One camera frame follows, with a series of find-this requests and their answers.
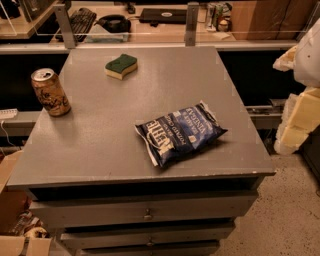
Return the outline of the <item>black headphones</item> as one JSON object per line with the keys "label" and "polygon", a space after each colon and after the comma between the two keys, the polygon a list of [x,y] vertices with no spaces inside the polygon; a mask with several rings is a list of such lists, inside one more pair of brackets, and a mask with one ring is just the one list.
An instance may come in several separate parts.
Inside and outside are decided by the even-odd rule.
{"label": "black headphones", "polygon": [[106,15],[101,17],[97,24],[102,26],[110,33],[129,32],[131,29],[131,21],[123,15]]}

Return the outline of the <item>right grey metal post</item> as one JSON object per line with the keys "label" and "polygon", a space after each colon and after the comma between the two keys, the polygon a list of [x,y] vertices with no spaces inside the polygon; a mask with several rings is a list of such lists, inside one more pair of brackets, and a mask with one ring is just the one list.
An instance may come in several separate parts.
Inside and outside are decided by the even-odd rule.
{"label": "right grey metal post", "polygon": [[186,14],[186,32],[185,32],[185,45],[194,46],[196,44],[196,30],[198,23],[198,2],[189,2],[187,5]]}

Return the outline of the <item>bottom grey drawer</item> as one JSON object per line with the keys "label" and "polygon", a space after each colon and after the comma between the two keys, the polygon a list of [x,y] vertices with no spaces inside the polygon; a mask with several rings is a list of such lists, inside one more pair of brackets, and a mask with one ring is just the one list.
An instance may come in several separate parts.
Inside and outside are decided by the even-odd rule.
{"label": "bottom grey drawer", "polygon": [[82,250],[79,256],[209,256],[219,248],[217,241],[158,244]]}

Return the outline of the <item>gold soda can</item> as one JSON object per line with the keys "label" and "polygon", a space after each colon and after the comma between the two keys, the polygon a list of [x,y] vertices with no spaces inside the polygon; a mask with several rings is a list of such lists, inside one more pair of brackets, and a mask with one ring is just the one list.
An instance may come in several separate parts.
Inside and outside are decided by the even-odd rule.
{"label": "gold soda can", "polygon": [[31,83],[37,99],[50,116],[62,116],[71,110],[59,76],[52,69],[41,68],[34,71]]}

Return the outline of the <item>top grey drawer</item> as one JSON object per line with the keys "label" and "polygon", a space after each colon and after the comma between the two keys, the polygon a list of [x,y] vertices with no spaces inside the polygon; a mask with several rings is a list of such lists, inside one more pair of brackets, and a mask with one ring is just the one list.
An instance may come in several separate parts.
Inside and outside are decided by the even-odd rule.
{"label": "top grey drawer", "polygon": [[243,216],[257,197],[255,191],[248,191],[241,194],[204,195],[197,198],[176,196],[173,199],[131,202],[33,202],[31,211],[48,228],[89,227]]}

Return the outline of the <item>cardboard box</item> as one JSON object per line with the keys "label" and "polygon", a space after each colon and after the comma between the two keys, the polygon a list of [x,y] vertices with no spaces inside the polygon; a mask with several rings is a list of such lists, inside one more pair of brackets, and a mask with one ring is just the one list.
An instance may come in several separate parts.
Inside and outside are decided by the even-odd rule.
{"label": "cardboard box", "polygon": [[21,151],[7,155],[0,163],[0,256],[49,256],[51,238],[25,237],[12,231],[18,223],[18,215],[29,203],[25,192],[9,191],[7,188],[21,155]]}

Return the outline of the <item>green yellow sponge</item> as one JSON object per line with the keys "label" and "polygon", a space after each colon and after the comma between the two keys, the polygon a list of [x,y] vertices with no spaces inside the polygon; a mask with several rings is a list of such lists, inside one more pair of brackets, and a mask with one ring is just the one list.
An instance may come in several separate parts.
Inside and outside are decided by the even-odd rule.
{"label": "green yellow sponge", "polygon": [[136,57],[121,54],[118,58],[105,65],[105,73],[110,77],[122,80],[127,74],[135,71],[137,67]]}

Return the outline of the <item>black keyboard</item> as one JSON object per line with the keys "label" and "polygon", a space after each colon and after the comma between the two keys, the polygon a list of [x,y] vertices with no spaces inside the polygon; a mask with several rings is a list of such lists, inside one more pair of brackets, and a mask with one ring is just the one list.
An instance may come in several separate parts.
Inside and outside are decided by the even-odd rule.
{"label": "black keyboard", "polygon": [[74,11],[69,20],[77,42],[83,42],[96,20],[97,14],[88,8],[81,7]]}

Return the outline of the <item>middle grey drawer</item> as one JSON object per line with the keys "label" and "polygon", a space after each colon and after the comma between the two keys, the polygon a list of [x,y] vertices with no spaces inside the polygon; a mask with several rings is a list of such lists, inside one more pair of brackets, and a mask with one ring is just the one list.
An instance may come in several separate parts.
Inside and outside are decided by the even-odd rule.
{"label": "middle grey drawer", "polygon": [[99,232],[63,233],[60,239],[64,245],[72,249],[152,246],[175,242],[224,239],[234,230],[234,227],[232,222],[188,223],[186,225],[121,228]]}

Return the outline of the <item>grey drawer cabinet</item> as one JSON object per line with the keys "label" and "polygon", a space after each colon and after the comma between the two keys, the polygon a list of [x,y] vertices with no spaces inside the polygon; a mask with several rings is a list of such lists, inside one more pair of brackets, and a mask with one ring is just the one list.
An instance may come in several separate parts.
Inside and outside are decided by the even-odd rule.
{"label": "grey drawer cabinet", "polygon": [[[32,202],[131,202],[255,191],[273,173],[270,157],[225,67],[212,47],[134,48],[138,67],[122,80],[105,65],[115,49],[75,49],[60,81],[71,102],[62,117],[41,114],[8,187]],[[154,166],[135,126],[203,101],[227,129],[205,149]],[[48,228],[63,233],[225,223],[237,217]]]}

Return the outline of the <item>white plastic bag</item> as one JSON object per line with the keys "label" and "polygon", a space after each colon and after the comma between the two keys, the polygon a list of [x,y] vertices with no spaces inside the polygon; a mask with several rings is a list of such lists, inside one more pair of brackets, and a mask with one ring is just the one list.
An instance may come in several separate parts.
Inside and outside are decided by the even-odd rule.
{"label": "white plastic bag", "polygon": [[320,87],[320,18],[297,45],[294,79],[305,86]]}

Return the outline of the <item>left grey metal post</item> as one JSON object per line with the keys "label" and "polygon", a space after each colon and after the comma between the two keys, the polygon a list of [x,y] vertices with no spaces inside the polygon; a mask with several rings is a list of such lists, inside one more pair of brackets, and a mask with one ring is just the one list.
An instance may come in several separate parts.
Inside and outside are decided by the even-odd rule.
{"label": "left grey metal post", "polygon": [[77,41],[73,34],[69,15],[64,4],[55,4],[53,6],[54,12],[61,30],[61,35],[64,45],[68,49],[74,49],[77,46]]}

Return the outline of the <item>blue Kettle chip bag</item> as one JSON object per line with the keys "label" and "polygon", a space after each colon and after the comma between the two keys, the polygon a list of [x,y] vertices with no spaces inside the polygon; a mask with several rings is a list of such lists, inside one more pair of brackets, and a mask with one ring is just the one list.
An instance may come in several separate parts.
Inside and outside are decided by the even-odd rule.
{"label": "blue Kettle chip bag", "polygon": [[153,165],[160,167],[194,154],[227,132],[203,101],[136,125],[135,130]]}

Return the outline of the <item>small jar on desk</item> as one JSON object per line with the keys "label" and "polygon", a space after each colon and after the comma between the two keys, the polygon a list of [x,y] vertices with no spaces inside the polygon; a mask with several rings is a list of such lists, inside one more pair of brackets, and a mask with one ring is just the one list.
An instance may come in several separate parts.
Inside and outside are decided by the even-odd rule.
{"label": "small jar on desk", "polygon": [[229,21],[221,20],[218,24],[218,30],[220,32],[227,32],[229,30]]}

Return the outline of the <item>white power strip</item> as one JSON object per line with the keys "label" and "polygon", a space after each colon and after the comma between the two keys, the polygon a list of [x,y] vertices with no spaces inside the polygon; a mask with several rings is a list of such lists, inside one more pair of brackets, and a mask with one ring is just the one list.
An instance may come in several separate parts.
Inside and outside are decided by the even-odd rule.
{"label": "white power strip", "polygon": [[0,120],[12,119],[17,114],[18,114],[18,110],[16,108],[0,110]]}

